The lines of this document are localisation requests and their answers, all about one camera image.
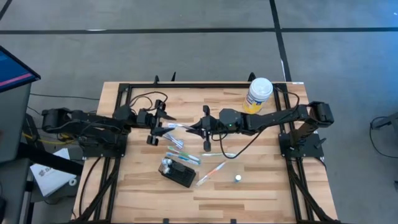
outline monitor screen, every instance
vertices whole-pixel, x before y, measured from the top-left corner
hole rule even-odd
[[[38,74],[0,46],[0,92],[39,79]]]

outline white container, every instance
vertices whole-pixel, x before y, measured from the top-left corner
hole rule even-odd
[[[272,94],[274,87],[266,78],[256,78],[250,84],[250,88],[243,102],[243,109],[246,113],[254,114],[259,112]]]

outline wooden table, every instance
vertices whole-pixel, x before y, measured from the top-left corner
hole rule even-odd
[[[97,112],[99,115],[112,115],[119,84],[104,83]],[[287,89],[300,96],[300,103],[308,103],[302,83],[287,83]],[[177,118],[177,122],[189,125],[196,123],[203,116],[203,105],[208,105],[211,114],[216,118],[222,108],[242,111],[242,102],[247,93],[247,89],[242,88],[137,88],[133,89],[133,96],[154,90],[169,96],[166,112]],[[164,99],[162,95],[149,97],[153,101]],[[290,96],[290,102],[294,106],[296,98]],[[134,105],[134,109],[137,111],[149,105],[148,100],[140,99]],[[272,95],[261,113],[275,111]],[[196,181],[225,158],[202,157],[203,164],[200,167],[189,164],[188,166],[197,172],[189,189],[159,174],[157,169],[167,152],[166,146],[171,142],[160,138],[157,147],[147,145],[148,133],[149,130],[133,129],[128,137],[126,156],[121,159],[112,222],[160,223],[163,218],[169,218],[173,223],[229,223],[232,218],[237,219],[239,223],[295,222],[285,159],[280,155],[277,140],[280,133],[278,126],[267,128],[244,153],[237,159],[228,160],[219,172],[200,187],[194,186]],[[184,151],[198,156],[204,152],[203,140],[199,136],[185,133],[183,130],[175,130],[172,134],[184,140]],[[238,152],[252,138],[253,136],[230,134],[223,140],[223,145],[228,152]],[[218,142],[212,142],[212,152],[220,152]],[[95,160],[91,158],[85,162],[82,180],[86,178]],[[104,159],[99,161],[88,180],[83,197],[83,210],[98,192],[103,161]],[[306,158],[303,163],[310,193],[329,216],[337,218],[325,168],[313,158]],[[233,182],[236,174],[242,176],[239,183]],[[73,209],[76,214],[82,185],[83,181]],[[300,192],[298,194],[302,216],[306,219],[303,198]],[[104,198],[101,218],[105,216],[108,195]]]

